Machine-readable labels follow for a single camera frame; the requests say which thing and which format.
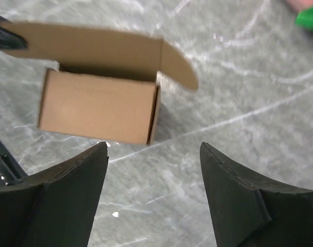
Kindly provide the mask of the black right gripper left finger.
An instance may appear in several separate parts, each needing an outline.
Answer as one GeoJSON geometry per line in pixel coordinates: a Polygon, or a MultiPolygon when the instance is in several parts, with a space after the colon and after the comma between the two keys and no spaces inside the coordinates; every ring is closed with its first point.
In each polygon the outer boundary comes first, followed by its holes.
{"type": "Polygon", "coordinates": [[[0,246],[87,246],[107,167],[100,142],[0,186],[0,246]]]}

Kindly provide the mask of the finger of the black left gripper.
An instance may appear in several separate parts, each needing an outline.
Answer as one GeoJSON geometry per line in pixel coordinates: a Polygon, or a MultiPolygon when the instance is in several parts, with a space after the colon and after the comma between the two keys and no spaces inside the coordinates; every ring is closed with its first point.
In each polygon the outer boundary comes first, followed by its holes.
{"type": "MultiPolygon", "coordinates": [[[[0,16],[0,22],[8,22],[8,20],[0,16]]],[[[0,26],[0,50],[21,50],[27,48],[28,44],[23,37],[0,26]]]]}

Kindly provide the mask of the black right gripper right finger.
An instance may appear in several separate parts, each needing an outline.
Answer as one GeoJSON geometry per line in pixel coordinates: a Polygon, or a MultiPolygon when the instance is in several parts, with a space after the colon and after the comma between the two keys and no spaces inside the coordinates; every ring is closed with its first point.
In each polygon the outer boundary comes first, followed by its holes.
{"type": "Polygon", "coordinates": [[[205,142],[200,164],[218,246],[313,246],[313,190],[266,177],[205,142]]]}

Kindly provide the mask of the brown cardboard paper box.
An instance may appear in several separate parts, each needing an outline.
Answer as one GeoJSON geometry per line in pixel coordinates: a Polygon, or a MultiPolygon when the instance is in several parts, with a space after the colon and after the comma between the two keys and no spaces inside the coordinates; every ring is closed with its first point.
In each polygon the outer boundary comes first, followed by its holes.
{"type": "Polygon", "coordinates": [[[198,78],[191,64],[162,38],[105,28],[1,22],[26,42],[3,52],[52,60],[44,79],[41,130],[147,145],[158,122],[162,72],[189,90],[198,78]]]}

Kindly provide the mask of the green white snack bag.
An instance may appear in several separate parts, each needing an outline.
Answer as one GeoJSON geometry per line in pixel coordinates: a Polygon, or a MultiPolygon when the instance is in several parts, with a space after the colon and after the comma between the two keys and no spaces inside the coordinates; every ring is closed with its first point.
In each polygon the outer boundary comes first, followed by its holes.
{"type": "Polygon", "coordinates": [[[298,11],[295,24],[313,31],[313,1],[297,1],[296,8],[298,11]]]}

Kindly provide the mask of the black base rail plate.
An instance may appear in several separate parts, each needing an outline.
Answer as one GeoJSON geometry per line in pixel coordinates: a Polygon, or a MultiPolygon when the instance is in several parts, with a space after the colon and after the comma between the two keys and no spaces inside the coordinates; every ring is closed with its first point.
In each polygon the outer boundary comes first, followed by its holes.
{"type": "Polygon", "coordinates": [[[0,140],[0,186],[16,184],[16,180],[26,176],[27,173],[0,140]]]}

